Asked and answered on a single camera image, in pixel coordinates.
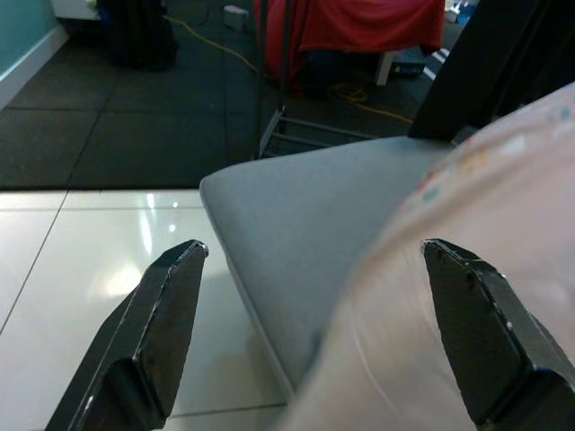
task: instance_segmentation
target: red fabric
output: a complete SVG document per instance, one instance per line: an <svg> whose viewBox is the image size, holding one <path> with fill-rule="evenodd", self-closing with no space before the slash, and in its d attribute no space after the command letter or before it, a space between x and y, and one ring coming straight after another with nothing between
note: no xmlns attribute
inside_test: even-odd
<svg viewBox="0 0 575 431"><path fill-rule="evenodd" d="M441 48L445 0L292 0L290 70L293 78L306 51L385 52L422 46ZM253 0L259 23L261 0ZM268 72L279 79L285 0L270 0Z"/></svg>

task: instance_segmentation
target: metal rack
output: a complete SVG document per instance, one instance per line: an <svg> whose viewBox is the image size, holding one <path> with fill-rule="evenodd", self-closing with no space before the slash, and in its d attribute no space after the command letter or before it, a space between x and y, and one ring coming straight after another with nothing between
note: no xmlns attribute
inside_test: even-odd
<svg viewBox="0 0 575 431"><path fill-rule="evenodd" d="M346 130L344 128L333 128L330 126L325 126L323 124L315 123L312 121L306 121L303 119L298 119L295 117L289 117L286 113L286 93L288 90L288 78L289 78L289 50L291 41L291 25L292 25L292 14L293 14L293 0L286 1L286 10L284 13L284 32L283 32L283 44L282 44L282 54L281 54L281 76L279 80L279 95L278 95L278 105L271 116L271 120L267 127L262 127L262 111L263 111L263 85L264 85L264 69L265 69L265 57L266 57L266 42L268 37L268 3L269 0L261 0L261 10L260 10L260 26L259 26L259 49L258 49L258 71L257 71L257 103L256 103L256 127L255 127L255 137L254 137L254 148L253 148L253 159L257 160L262 158L264 155L273 156L268 152L268 146L272 138L284 141L292 142L300 145L307 145L312 148L326 148L332 145L325 144L323 142L314 141L311 139L306 139L299 136L290 136L288 134L288 126L300 126L303 128L312 128L315 130L321 130L327 133L333 133L335 135L344 135L350 137L356 137L358 139L374 139L377 136L371 136L365 133L359 133L352 130Z"/></svg>

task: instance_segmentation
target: gray cushion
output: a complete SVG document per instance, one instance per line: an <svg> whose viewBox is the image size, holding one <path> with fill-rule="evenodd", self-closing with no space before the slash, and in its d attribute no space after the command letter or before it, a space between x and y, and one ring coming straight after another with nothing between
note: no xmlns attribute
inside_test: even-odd
<svg viewBox="0 0 575 431"><path fill-rule="evenodd" d="M202 181L236 283L292 389L352 267L450 149L377 139L236 165Z"/></svg>

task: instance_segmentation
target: white baseboard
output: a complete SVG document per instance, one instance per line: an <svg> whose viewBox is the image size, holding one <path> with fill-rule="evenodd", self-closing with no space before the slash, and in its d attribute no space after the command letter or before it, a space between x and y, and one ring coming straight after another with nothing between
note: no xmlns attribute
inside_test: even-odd
<svg viewBox="0 0 575 431"><path fill-rule="evenodd" d="M66 30L58 25L0 75L0 110L38 73L67 40Z"/></svg>

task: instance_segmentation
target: teal wall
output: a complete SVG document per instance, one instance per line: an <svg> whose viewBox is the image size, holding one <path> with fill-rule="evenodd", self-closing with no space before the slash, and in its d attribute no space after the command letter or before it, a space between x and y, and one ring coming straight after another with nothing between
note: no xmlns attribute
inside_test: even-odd
<svg viewBox="0 0 575 431"><path fill-rule="evenodd" d="M0 75L56 25L50 0L0 0Z"/></svg>

